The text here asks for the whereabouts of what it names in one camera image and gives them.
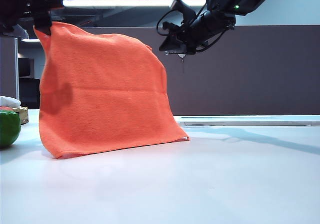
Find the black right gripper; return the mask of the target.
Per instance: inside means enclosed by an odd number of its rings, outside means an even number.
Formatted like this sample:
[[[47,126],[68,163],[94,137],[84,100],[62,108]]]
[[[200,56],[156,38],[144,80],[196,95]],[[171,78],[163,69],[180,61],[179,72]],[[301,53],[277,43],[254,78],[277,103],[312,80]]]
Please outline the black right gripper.
[[[168,54],[195,54],[198,47],[207,50],[212,47],[228,30],[235,28],[236,17],[220,11],[206,11],[187,28],[163,22],[162,29],[167,31],[159,50]]]

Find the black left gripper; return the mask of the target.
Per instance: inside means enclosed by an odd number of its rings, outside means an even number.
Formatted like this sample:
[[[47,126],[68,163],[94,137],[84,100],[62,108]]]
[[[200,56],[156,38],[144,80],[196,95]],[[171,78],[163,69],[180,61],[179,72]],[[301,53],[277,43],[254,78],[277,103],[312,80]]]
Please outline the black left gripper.
[[[34,28],[43,34],[51,35],[52,19],[49,9],[62,9],[63,0],[26,0],[24,18],[33,17]]]

